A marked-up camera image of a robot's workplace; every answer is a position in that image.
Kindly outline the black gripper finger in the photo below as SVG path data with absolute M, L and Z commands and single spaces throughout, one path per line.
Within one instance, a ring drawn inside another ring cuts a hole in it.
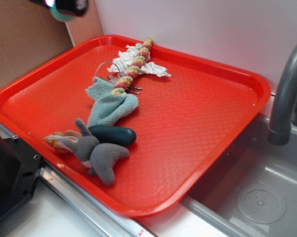
M 82 17 L 88 9 L 88 0 L 30 0 L 53 13 Z

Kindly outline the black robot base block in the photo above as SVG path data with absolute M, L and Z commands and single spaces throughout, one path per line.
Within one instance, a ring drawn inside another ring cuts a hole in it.
M 21 138 L 0 136 L 0 221 L 34 194 L 41 155 Z

